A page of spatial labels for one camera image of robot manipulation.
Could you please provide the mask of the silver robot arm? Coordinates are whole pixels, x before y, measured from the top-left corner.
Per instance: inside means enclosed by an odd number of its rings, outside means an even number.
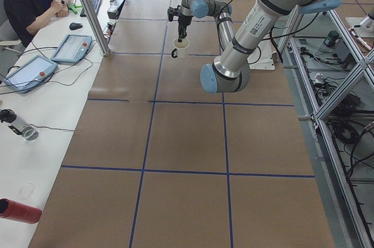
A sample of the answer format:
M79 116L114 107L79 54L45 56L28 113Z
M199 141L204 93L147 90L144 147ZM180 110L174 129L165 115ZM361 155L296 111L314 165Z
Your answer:
M211 16L216 21L223 53L205 64L200 71L202 88L209 93L237 92L248 84L250 67L247 58L255 51L276 21L296 8L301 14L335 9L343 0L256 0L238 30L234 30L231 7L215 0L182 0L168 8L170 21L178 18L178 40L186 38L192 18Z

